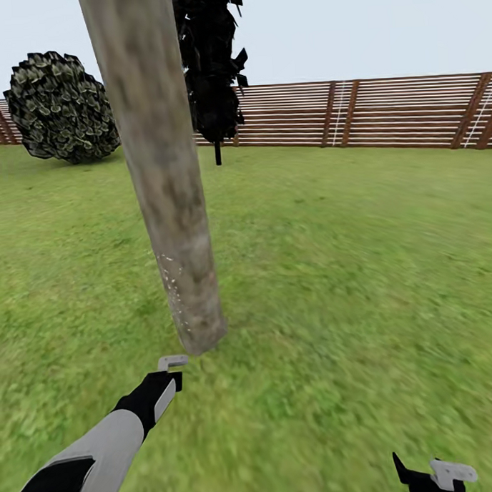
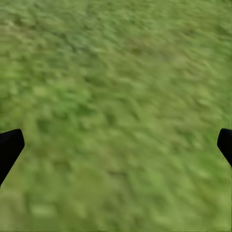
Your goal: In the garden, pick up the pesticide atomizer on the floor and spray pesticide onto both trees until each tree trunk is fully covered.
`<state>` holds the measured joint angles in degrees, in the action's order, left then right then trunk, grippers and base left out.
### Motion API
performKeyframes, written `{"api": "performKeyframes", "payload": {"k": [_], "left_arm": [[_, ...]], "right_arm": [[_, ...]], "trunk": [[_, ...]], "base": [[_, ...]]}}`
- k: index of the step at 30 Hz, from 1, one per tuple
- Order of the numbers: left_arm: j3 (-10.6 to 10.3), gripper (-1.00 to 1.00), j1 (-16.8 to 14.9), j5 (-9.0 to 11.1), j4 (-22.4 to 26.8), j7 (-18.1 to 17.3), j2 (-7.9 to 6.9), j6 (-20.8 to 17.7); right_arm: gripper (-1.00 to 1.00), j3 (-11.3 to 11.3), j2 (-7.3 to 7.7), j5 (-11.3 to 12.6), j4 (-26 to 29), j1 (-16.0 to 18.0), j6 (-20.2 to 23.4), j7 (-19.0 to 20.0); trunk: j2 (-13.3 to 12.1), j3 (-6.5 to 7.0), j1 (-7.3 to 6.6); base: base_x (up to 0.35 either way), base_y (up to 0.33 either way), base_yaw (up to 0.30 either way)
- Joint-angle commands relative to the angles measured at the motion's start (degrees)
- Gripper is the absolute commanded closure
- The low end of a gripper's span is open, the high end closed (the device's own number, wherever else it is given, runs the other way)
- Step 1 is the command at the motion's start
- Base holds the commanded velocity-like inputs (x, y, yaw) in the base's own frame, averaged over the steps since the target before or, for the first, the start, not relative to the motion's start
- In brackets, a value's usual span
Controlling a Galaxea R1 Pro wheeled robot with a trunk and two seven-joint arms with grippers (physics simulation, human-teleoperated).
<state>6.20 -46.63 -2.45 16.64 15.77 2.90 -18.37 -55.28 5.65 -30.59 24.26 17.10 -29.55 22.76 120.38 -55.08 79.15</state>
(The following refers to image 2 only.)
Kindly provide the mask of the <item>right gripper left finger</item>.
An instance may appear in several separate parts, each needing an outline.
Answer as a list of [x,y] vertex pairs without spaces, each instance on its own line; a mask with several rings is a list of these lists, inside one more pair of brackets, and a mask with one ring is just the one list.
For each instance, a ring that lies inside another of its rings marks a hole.
[[24,147],[21,129],[0,134],[0,186]]

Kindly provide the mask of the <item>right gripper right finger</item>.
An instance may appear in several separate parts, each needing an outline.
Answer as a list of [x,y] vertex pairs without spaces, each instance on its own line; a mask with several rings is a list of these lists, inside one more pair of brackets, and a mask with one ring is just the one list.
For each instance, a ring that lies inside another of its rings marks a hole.
[[221,129],[217,139],[217,146],[232,166],[232,130]]

